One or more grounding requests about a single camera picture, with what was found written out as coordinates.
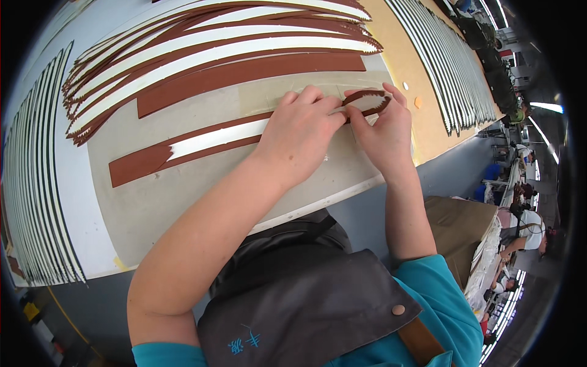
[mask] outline right hand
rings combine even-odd
[[[393,95],[393,99],[373,126],[355,107],[348,106],[346,111],[350,123],[361,146],[373,165],[384,177],[401,173],[405,164],[411,164],[411,113],[407,109],[407,100],[398,88],[383,83],[383,88]],[[345,97],[357,92],[345,91]]]

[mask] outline factory floor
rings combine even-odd
[[[424,197],[472,197],[487,165],[493,138],[473,137],[417,168]],[[328,207],[349,235],[354,251],[368,248],[389,262],[384,233],[385,185]],[[133,271],[37,290],[42,319],[66,350],[67,365],[87,365],[98,354],[113,365],[133,365],[126,323],[126,294]],[[209,299],[194,308],[198,319]]]

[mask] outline apron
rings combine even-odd
[[[210,367],[320,367],[398,330],[421,366],[444,352],[417,317],[420,305],[371,251],[326,244],[328,218],[322,233],[299,234],[308,242],[287,237],[217,279],[198,323]]]

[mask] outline black and white strip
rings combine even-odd
[[[31,286],[86,281],[59,200],[55,117],[73,41],[47,65],[6,137],[6,219],[16,259]]]

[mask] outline hand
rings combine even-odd
[[[359,139],[367,157],[377,167],[383,177],[391,177],[401,173],[404,164],[412,164],[411,160],[411,113],[407,109],[407,100],[398,88],[383,83],[383,88],[393,95],[393,99],[379,118],[370,126],[355,107],[347,107],[350,123]],[[350,96],[357,90],[345,91]]]
[[[300,94],[285,93],[251,158],[268,164],[285,190],[304,182],[320,166],[332,136],[346,121],[341,112],[328,115],[341,105],[339,98],[324,97],[312,85]]]

